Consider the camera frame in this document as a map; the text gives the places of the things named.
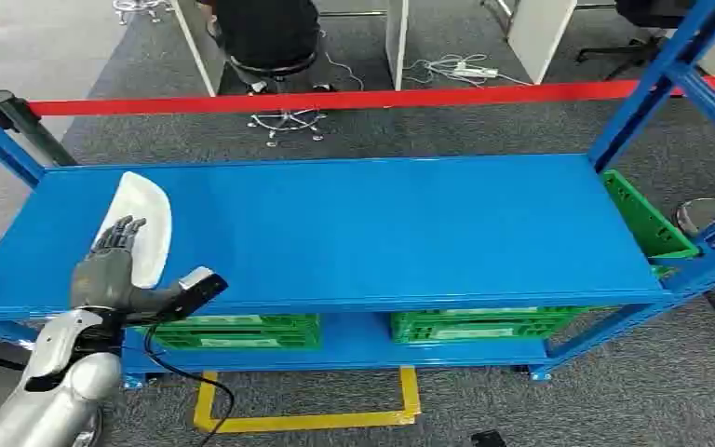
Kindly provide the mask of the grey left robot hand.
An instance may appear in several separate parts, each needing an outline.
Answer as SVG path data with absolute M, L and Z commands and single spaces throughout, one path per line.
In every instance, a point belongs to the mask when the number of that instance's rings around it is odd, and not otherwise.
M 133 245 L 144 218 L 128 215 L 107 228 L 72 275 L 70 307 L 109 308 L 126 313 L 158 312 L 182 293 L 174 284 L 166 289 L 143 289 L 133 284 Z

